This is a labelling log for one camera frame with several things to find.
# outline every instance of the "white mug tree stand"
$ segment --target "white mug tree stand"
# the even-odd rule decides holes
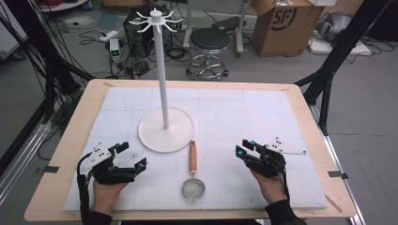
[[[153,35],[155,39],[156,61],[159,74],[159,84],[161,90],[161,109],[148,112],[138,126],[138,135],[143,144],[156,152],[175,152],[186,146],[194,135],[194,124],[189,114],[175,107],[168,107],[166,92],[166,76],[164,68],[164,54],[161,27],[164,25],[171,32],[168,23],[179,23],[178,21],[169,21],[173,11],[162,17],[161,12],[155,8],[150,12],[150,17],[145,17],[139,12],[137,14],[146,21],[130,22],[135,25],[148,23],[148,26],[139,33],[145,32],[150,26],[153,26]]]

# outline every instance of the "black stool seat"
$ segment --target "black stool seat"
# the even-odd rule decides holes
[[[223,31],[214,28],[201,28],[193,31],[191,44],[202,50],[221,50],[228,46],[229,37]]]

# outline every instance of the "round white base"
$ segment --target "round white base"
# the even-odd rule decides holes
[[[169,128],[163,127],[162,110],[148,112],[138,126],[141,142],[149,149],[168,153],[187,145],[195,133],[191,117],[184,111],[169,107]]]

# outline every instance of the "stool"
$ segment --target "stool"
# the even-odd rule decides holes
[[[193,57],[186,69],[187,74],[195,74],[196,81],[200,77],[217,78],[220,81],[220,75],[228,76],[229,71],[225,69],[222,60],[213,55],[228,49],[228,35],[214,28],[197,29],[190,35],[190,45],[203,54]]]

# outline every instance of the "wooden table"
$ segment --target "wooden table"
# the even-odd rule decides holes
[[[71,180],[87,138],[100,111],[109,87],[158,87],[157,81],[93,80],[86,87],[82,99],[57,146],[49,166],[59,167],[57,173],[46,172],[29,203],[24,217],[28,221],[80,220],[80,212],[64,211]],[[356,209],[344,182],[339,177],[329,177],[328,172],[338,171],[326,147],[319,128],[305,102],[300,89],[294,84],[245,82],[167,82],[169,88],[243,89],[285,92],[290,106],[310,151],[317,175],[329,202],[326,209],[297,210],[301,218],[351,218]],[[184,211],[116,211],[115,220],[146,219],[213,219],[213,218],[267,218],[265,209],[256,210],[189,210]]]

